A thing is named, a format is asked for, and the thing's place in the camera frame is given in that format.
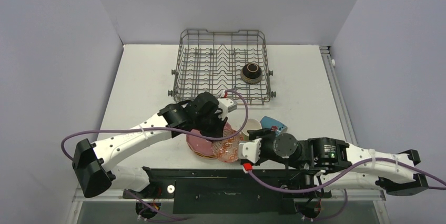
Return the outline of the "blue handled white mug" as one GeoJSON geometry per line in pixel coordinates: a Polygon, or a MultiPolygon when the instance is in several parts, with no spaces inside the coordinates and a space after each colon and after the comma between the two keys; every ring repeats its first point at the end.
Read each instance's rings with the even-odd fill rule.
{"type": "Polygon", "coordinates": [[[284,134],[288,130],[288,127],[285,124],[269,116],[263,116],[260,120],[260,124],[262,128],[268,128],[273,131],[276,136],[284,134]]]}

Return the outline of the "orange patterned small bowl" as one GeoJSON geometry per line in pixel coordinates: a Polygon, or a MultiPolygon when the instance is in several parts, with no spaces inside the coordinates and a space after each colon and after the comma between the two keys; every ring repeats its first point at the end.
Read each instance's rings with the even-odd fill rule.
{"type": "Polygon", "coordinates": [[[242,134],[236,134],[225,140],[213,141],[211,149],[217,160],[225,163],[232,163],[239,159],[238,145],[243,140],[244,137],[242,134]]]}

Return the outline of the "grey wire dish rack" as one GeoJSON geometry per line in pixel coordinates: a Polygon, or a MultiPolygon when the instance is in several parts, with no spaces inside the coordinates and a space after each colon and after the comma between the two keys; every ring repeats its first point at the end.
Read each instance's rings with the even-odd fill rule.
{"type": "Polygon", "coordinates": [[[208,91],[223,96],[226,89],[241,93],[250,105],[263,105],[275,98],[270,78],[266,39],[263,32],[252,29],[208,31],[186,29],[181,32],[177,62],[168,95],[175,101],[193,99],[208,91]],[[245,83],[241,69],[256,63],[262,70],[261,81],[245,83]]]}

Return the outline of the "dark brown glazed bowl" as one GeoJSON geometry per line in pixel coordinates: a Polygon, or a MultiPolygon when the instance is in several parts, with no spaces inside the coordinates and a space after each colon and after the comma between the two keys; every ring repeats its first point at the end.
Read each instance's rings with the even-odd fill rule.
{"type": "Polygon", "coordinates": [[[262,70],[256,63],[246,64],[240,71],[241,79],[248,84],[256,84],[261,81],[262,70]]]}

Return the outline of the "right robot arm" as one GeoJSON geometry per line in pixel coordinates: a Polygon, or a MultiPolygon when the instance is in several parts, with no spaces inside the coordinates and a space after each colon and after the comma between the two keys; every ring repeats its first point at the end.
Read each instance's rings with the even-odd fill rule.
{"type": "Polygon", "coordinates": [[[249,139],[238,145],[238,156],[245,173],[281,193],[310,196],[315,191],[371,189],[413,196],[429,187],[426,175],[415,168],[420,163],[416,150],[389,154],[334,138],[298,140],[289,133],[261,129],[249,131],[249,139]],[[292,168],[295,175],[285,170],[288,181],[271,186],[252,170],[265,161],[292,168]]]}

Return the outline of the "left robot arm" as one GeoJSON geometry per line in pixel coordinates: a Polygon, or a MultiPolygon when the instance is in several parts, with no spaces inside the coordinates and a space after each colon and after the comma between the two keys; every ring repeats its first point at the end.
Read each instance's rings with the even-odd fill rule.
{"type": "Polygon", "coordinates": [[[205,137],[221,138],[227,114],[236,108],[232,99],[204,92],[194,100],[167,105],[123,134],[96,142],[81,140],[76,145],[72,166],[84,197],[96,197],[110,188],[130,189],[145,198],[152,197],[157,183],[145,170],[119,163],[155,143],[192,130],[205,137]]]}

